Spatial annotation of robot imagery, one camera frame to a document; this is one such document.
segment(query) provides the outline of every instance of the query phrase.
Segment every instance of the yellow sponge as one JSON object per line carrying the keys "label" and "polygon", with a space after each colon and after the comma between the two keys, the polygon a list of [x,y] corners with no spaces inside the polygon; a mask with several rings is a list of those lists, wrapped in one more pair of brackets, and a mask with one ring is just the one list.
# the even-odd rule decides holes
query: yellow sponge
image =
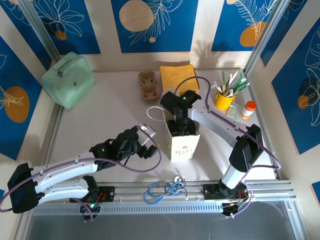
{"label": "yellow sponge", "polygon": [[[184,66],[161,66],[160,75],[162,81],[163,90],[176,89],[176,87],[183,80],[196,76],[194,66],[192,64]],[[178,91],[180,95],[184,94],[187,90],[197,91],[199,90],[199,83],[196,78],[186,81],[182,84]]]}

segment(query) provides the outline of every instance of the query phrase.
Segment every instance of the white cord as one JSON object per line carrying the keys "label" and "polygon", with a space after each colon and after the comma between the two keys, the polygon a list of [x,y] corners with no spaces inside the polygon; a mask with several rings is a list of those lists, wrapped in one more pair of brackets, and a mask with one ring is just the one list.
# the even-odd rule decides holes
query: white cord
{"label": "white cord", "polygon": [[150,109],[161,109],[162,111],[164,111],[164,109],[163,109],[162,107],[159,107],[159,106],[151,106],[151,107],[149,107],[149,108],[146,110],[146,114],[147,114],[147,116],[148,116],[150,119],[155,120],[155,121],[158,121],[158,122],[163,122],[163,123],[166,124],[166,121],[160,120],[160,119],[155,119],[155,118],[153,118],[152,116],[150,116],[150,115],[149,115],[149,110],[150,110]]}

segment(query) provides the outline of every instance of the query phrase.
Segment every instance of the orange cap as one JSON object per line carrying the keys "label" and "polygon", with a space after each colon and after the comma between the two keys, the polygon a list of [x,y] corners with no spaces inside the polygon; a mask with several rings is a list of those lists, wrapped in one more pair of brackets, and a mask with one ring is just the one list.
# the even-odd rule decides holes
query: orange cap
{"label": "orange cap", "polygon": [[248,109],[249,111],[254,111],[254,110],[256,110],[256,108],[257,108],[257,104],[256,104],[256,102],[254,102],[254,101],[248,101],[248,102],[245,104],[245,108]]}

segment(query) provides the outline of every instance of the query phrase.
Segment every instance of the green plastic container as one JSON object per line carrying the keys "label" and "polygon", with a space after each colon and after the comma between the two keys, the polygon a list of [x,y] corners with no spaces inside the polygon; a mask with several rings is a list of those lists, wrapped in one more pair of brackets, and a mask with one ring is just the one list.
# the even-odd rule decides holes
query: green plastic container
{"label": "green plastic container", "polygon": [[83,56],[69,52],[42,76],[41,81],[57,104],[71,109],[94,85],[95,77]]}

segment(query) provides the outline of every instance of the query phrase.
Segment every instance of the clear plastic bottle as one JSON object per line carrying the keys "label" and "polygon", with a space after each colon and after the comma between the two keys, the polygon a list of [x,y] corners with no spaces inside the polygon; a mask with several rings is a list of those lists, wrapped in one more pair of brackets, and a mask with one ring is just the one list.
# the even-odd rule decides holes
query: clear plastic bottle
{"label": "clear plastic bottle", "polygon": [[240,116],[243,119],[249,119],[250,116],[254,113],[257,108],[257,104],[254,101],[248,101],[245,106],[242,108]]}

